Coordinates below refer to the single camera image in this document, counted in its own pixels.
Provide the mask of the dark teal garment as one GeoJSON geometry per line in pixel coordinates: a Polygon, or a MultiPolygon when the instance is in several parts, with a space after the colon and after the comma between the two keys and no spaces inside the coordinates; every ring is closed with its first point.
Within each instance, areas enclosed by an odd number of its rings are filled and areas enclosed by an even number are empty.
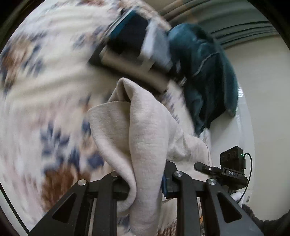
{"type": "Polygon", "coordinates": [[[234,117],[238,104],[236,74],[217,40],[195,24],[183,23],[168,34],[178,77],[185,79],[183,93],[195,134],[223,113],[234,117]]]}

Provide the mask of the beige fleece garment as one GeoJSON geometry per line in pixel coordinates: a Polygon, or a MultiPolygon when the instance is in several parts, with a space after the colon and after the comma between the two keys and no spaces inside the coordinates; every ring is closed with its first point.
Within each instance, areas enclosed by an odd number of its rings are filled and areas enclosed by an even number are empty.
{"type": "Polygon", "coordinates": [[[91,108],[88,116],[100,155],[129,185],[117,213],[129,216],[130,234],[175,235],[177,202],[163,201],[161,192],[166,161],[205,180],[194,164],[211,165],[207,144],[183,131],[163,104],[127,78],[121,78],[108,102],[91,108]]]}

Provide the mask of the folded dark clothes stack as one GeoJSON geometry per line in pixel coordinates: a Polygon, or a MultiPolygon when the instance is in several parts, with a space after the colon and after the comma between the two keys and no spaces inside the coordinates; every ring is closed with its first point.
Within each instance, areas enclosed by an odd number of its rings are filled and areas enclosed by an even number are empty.
{"type": "Polygon", "coordinates": [[[177,71],[168,33],[156,19],[131,7],[107,27],[88,62],[163,93],[177,71]]]}

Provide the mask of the floral fleece blanket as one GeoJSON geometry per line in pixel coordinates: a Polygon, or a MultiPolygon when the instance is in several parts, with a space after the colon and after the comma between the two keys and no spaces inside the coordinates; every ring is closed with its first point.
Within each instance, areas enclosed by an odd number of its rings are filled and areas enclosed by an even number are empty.
{"type": "Polygon", "coordinates": [[[88,110],[109,100],[119,76],[88,61],[131,7],[170,29],[145,1],[45,1],[1,51],[1,184],[28,230],[77,181],[111,172],[88,110]]]}

